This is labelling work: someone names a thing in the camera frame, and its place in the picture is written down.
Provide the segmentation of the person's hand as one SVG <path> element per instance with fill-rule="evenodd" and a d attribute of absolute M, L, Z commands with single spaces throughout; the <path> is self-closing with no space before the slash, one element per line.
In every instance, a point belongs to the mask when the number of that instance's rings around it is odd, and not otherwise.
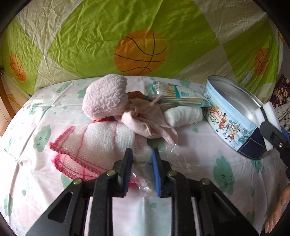
<path fill-rule="evenodd" d="M 284 191 L 282 192 L 279 200 L 276 203 L 276 206 L 270 216 L 267 218 L 265 222 L 264 232 L 269 233 L 276 226 L 277 222 L 282 216 L 283 210 L 286 207 L 286 204 L 289 203 L 289 195 L 290 195 L 290 186 L 289 184 L 286 186 Z"/>

